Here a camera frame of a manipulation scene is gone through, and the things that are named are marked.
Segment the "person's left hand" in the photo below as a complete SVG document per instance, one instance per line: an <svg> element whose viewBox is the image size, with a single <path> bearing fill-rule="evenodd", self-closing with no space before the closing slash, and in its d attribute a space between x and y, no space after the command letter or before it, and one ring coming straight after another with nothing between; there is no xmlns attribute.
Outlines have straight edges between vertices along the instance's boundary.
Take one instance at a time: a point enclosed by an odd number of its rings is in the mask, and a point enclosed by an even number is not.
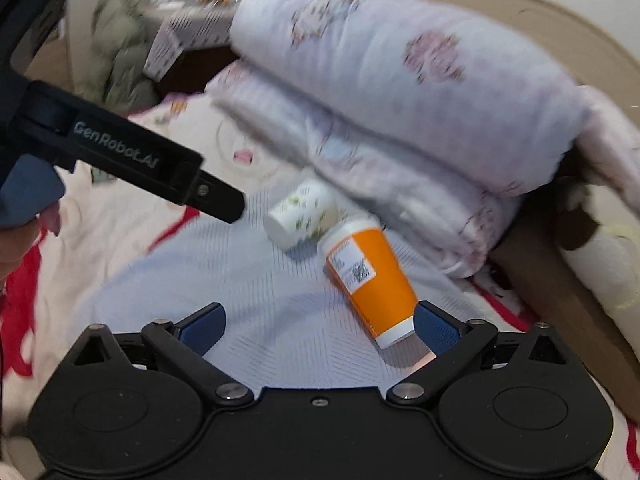
<svg viewBox="0 0 640 480"><path fill-rule="evenodd" d="M42 229L58 236L61 228L60 203L56 202L22 226L2 230L0 234L1 285L4 285L6 278L20 266Z"/></svg>

